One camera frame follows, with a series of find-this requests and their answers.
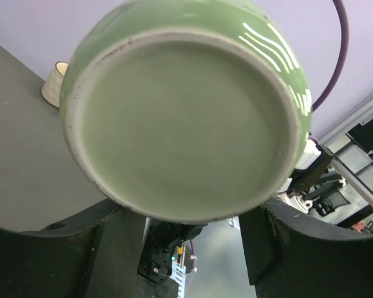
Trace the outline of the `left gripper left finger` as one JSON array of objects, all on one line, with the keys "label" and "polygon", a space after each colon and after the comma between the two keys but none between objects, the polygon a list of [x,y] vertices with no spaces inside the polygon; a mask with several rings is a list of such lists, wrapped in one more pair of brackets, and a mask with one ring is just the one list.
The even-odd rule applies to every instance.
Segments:
[{"label": "left gripper left finger", "polygon": [[131,297],[144,228],[108,199],[40,231],[0,228],[0,297]]}]

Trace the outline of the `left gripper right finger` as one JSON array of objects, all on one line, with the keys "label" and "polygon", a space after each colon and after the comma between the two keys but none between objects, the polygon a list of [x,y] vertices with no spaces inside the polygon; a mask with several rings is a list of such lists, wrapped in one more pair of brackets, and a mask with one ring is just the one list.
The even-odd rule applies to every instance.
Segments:
[{"label": "left gripper right finger", "polygon": [[257,297],[373,297],[373,234],[331,225],[271,198],[239,216]]}]

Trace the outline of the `light green mug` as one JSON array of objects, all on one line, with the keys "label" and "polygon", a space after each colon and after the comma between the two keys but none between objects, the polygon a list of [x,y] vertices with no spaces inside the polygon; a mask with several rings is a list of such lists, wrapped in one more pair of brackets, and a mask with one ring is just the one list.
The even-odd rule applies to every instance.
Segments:
[{"label": "light green mug", "polygon": [[65,141],[93,185],[185,224],[275,194],[311,105],[291,46],[252,1],[126,1],[77,46],[60,91]]}]

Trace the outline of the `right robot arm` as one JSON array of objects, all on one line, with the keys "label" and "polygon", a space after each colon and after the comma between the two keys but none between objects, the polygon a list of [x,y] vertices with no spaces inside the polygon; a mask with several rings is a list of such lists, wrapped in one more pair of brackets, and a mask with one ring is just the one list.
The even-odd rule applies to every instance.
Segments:
[{"label": "right robot arm", "polygon": [[333,158],[334,154],[327,147],[309,135],[295,169],[275,196],[286,205],[307,214],[313,207],[313,199],[309,198],[308,191],[312,186],[321,184],[320,179]]}]

